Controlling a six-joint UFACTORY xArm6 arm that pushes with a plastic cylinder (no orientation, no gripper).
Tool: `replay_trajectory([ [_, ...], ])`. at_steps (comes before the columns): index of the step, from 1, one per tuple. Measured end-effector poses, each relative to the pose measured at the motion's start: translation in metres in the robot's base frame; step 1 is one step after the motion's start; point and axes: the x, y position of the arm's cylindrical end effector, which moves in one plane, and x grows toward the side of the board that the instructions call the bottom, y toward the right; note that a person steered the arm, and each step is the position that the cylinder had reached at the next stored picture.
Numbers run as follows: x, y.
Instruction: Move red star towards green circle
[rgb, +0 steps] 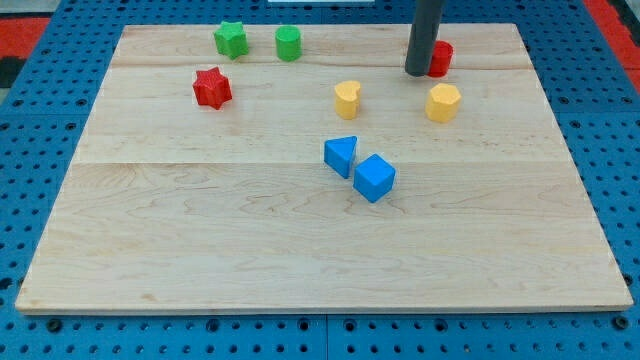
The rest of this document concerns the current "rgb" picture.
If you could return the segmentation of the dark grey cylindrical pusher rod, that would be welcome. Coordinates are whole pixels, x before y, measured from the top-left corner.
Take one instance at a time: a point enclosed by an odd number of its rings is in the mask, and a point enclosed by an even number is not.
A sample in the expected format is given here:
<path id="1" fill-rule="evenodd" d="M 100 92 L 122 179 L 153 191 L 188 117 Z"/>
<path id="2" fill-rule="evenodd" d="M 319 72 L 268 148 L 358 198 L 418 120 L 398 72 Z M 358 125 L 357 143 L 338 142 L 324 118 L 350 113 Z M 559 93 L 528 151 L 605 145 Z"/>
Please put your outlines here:
<path id="1" fill-rule="evenodd" d="M 404 69 L 413 77 L 430 69 L 445 0 L 416 0 Z"/>

